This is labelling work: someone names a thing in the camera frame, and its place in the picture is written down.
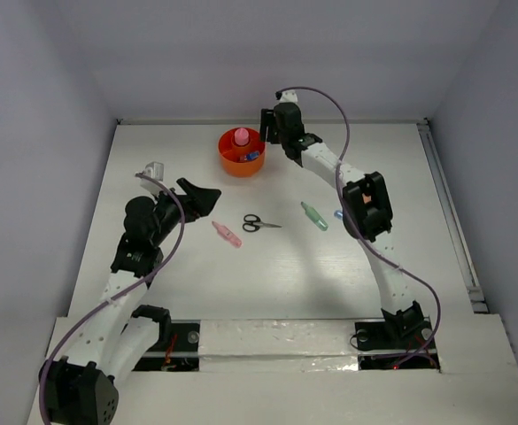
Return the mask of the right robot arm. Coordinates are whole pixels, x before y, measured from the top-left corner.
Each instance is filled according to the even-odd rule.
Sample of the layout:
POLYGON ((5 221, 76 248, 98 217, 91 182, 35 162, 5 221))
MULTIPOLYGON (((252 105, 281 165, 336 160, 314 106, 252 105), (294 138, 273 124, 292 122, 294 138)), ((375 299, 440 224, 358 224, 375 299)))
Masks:
POLYGON ((358 347, 362 351, 416 349, 424 339, 421 332, 430 328, 430 323, 400 267, 382 259, 384 253, 391 255, 393 251, 393 211, 383 176, 346 164, 321 138, 306 132, 297 104, 281 102, 272 109, 262 109, 259 134, 263 142, 281 145, 287 158, 337 191, 344 227, 367 256, 383 315, 380 321, 356 325, 358 347))

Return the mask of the black handled scissors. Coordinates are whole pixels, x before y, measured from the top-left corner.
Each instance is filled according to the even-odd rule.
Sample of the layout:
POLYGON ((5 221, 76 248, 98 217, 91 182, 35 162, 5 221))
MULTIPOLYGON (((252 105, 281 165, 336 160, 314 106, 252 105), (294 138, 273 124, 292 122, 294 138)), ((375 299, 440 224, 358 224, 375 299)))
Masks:
POLYGON ((253 213, 248 213, 244 215, 243 218, 243 231, 247 233, 255 233, 261 230, 262 228, 281 228, 281 225, 264 222, 258 215, 253 213))

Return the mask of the pink highlighter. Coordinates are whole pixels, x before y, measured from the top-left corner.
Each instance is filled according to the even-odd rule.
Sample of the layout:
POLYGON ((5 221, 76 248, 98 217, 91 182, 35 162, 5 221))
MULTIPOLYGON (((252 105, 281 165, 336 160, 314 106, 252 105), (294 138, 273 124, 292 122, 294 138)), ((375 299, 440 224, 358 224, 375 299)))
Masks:
POLYGON ((212 225, 222 239, 229 242, 232 246, 236 248, 240 248, 242 246, 241 239, 237 235, 235 235, 229 228, 216 221, 213 221, 212 225))

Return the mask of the pink glue stick tube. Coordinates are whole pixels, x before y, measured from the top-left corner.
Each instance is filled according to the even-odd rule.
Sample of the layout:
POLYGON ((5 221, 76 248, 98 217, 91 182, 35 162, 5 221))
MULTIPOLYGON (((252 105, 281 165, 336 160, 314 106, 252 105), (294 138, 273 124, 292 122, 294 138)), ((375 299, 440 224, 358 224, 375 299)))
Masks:
POLYGON ((250 142, 250 134, 249 131, 244 128, 238 128, 234 133, 233 143, 235 146, 243 147, 250 142))

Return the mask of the green highlighter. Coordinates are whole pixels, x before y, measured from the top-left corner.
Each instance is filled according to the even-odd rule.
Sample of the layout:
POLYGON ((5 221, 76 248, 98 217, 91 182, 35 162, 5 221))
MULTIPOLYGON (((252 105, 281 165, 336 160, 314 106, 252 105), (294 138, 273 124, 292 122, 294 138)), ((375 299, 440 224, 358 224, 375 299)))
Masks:
POLYGON ((300 203, 302 209, 304 210, 305 216, 321 231, 327 231, 329 228, 328 223, 323 219, 323 217, 309 204, 306 202, 300 203))

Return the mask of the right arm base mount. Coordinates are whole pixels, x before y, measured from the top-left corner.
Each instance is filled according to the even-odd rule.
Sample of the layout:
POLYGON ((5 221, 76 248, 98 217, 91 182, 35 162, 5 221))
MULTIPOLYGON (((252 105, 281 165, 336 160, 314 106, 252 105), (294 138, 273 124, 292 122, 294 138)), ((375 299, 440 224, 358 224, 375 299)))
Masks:
POLYGON ((429 321, 408 336, 395 340, 384 321, 357 321, 350 346, 357 351, 360 370, 435 369, 440 361, 434 340, 422 348, 432 333, 429 321))

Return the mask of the aluminium side rail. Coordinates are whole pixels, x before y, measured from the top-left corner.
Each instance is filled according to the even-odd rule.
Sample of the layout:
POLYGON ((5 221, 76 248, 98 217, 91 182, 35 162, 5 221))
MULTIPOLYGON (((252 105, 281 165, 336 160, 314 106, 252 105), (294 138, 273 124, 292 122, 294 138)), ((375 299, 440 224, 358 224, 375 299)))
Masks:
POLYGON ((475 314, 490 314, 491 312, 476 274, 475 266, 440 162, 431 131, 430 121, 423 120, 418 122, 417 129, 473 312, 475 314))

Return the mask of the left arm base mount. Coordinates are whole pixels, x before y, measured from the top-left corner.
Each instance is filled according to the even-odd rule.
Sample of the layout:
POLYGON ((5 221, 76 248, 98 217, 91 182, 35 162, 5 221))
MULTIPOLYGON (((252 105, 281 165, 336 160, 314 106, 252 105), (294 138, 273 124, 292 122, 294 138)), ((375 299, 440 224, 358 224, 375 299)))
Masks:
POLYGON ((137 372, 197 372, 199 370, 199 321, 173 321, 171 336, 158 342, 136 363, 137 372))

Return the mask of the orange round organizer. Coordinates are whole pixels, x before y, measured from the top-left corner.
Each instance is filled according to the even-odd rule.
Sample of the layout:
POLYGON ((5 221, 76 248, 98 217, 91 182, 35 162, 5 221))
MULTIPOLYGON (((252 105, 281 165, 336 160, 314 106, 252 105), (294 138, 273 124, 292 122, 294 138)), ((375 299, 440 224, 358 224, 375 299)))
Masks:
POLYGON ((249 178, 263 167, 266 158, 266 144, 260 140, 257 130, 240 127, 249 131, 250 142, 243 147, 235 146, 233 143, 234 133, 238 128, 231 128, 220 137, 217 144, 220 164, 223 170, 231 176, 249 178), (259 151, 260 157, 252 162, 240 163, 238 161, 240 156, 252 151, 259 151))

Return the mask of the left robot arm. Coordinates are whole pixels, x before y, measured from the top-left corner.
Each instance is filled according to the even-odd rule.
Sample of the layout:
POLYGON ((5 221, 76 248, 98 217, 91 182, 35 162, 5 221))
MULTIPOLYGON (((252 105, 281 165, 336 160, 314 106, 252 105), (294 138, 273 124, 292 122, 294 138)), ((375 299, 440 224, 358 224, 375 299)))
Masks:
POLYGON ((184 178, 176 193, 146 174, 147 195, 125 206, 124 233, 97 306, 60 339, 39 374, 39 408, 45 424, 109 424, 120 386, 149 350, 172 341, 170 312, 143 303, 156 275, 171 260, 160 245, 174 230, 208 216, 219 189, 184 178))

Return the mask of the clear blue-capped glue bottle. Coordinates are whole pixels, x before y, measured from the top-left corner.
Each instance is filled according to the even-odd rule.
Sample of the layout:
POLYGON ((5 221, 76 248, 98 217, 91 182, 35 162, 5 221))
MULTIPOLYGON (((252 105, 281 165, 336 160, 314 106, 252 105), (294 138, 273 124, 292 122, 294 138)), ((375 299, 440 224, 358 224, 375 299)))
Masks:
POLYGON ((248 152, 248 153, 240 156, 238 161, 240 163, 252 162, 252 161, 256 160, 259 157, 260 157, 260 152, 259 151, 252 151, 252 152, 248 152))

